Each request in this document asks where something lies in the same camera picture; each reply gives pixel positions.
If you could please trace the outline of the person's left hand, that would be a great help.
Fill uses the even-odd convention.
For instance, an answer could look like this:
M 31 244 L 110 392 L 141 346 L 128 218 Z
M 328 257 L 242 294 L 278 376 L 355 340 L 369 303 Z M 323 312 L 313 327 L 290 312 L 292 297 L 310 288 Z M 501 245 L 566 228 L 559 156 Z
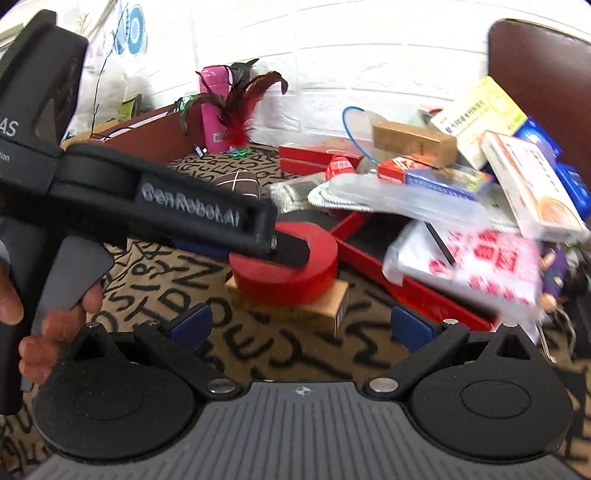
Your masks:
M 19 371 L 32 383 L 41 385 L 56 365 L 66 343 L 71 343 L 85 325 L 88 314 L 101 310 L 103 299 L 100 283 L 93 285 L 71 310 L 54 310 L 42 320 L 41 333 L 24 338 L 19 345 Z M 1 322 L 14 326 L 23 319 L 24 311 L 13 287 L 8 270 L 1 267 Z

